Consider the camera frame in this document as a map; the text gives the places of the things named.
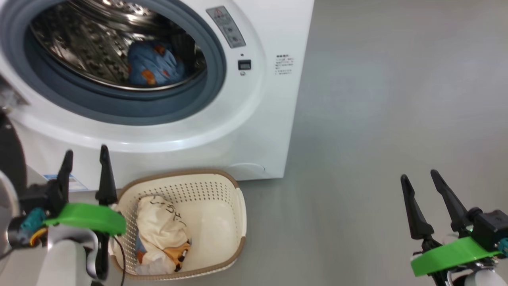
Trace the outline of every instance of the laundry basket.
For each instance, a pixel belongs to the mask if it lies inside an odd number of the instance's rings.
[[[174,204],[192,236],[192,246],[179,272],[137,275],[135,267],[136,213],[139,199],[160,195]],[[126,277],[173,280],[202,276],[233,265],[245,243],[247,218],[238,183],[218,170],[184,171],[139,179],[122,191],[117,211],[127,221],[127,233],[119,237],[125,251]],[[114,265],[122,271],[122,254],[114,249]]]

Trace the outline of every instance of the green mount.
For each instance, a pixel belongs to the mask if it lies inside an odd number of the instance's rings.
[[[486,251],[472,237],[464,237],[425,252],[411,261],[411,267],[418,277],[499,254]]]
[[[88,228],[93,231],[107,233],[110,236],[126,233],[125,218],[107,206],[66,204],[58,217],[44,221],[46,226],[59,223]]]

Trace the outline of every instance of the front-loading washing machine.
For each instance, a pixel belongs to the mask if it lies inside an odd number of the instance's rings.
[[[313,0],[0,0],[2,105],[26,164],[51,178],[72,149],[75,189],[97,189],[106,144],[117,187],[189,168],[283,177],[312,8]],[[135,53],[134,44],[149,48]],[[158,65],[167,52],[184,71],[172,78]]]

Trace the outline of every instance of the stainless steel drum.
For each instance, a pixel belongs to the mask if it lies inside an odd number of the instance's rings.
[[[119,0],[74,0],[53,6],[31,31],[53,59],[94,82],[124,90],[163,90],[180,86],[206,68],[200,48],[182,28],[145,7]],[[134,41],[171,43],[185,63],[187,77],[171,85],[131,85],[127,53]]]

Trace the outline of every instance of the cable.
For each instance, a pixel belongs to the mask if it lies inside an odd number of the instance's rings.
[[[46,234],[48,232],[48,228],[45,227],[45,228],[41,228],[40,230],[36,231],[32,237],[30,237],[30,246],[35,246],[35,243],[36,241],[41,237],[43,236],[44,234]]]
[[[16,248],[11,248],[6,253],[2,254],[2,256],[0,256],[0,261],[9,256],[14,250],[16,250]]]
[[[122,251],[122,257],[123,257],[123,271],[122,271],[122,282],[120,283],[120,286],[123,286],[123,282],[125,281],[125,252],[123,252],[123,246],[122,244],[118,241],[118,239],[116,237],[113,237],[116,241],[116,243],[118,243],[118,245],[120,246],[120,250]]]

